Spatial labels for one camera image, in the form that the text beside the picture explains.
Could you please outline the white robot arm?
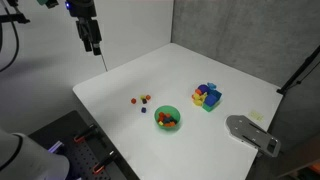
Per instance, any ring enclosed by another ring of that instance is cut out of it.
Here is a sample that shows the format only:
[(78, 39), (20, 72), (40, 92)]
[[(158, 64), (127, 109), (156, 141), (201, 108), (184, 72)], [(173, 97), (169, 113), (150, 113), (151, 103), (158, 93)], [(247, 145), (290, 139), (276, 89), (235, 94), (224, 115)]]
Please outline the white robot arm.
[[(101, 54), (102, 37), (94, 0), (65, 0), (71, 17), (76, 17), (80, 39), (87, 52)], [(57, 142), (47, 150), (22, 133), (0, 129), (0, 180), (65, 180), (70, 170), (66, 156), (55, 154)]]

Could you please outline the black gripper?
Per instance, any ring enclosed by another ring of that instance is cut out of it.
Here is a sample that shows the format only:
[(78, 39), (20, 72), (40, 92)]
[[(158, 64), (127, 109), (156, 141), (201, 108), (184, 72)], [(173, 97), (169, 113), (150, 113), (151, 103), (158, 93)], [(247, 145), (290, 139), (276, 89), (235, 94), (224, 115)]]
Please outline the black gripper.
[(79, 37), (83, 40), (85, 51), (93, 49), (95, 56), (101, 55), (100, 42), (102, 40), (94, 0), (66, 0), (65, 6), (71, 17), (77, 18), (76, 26)]

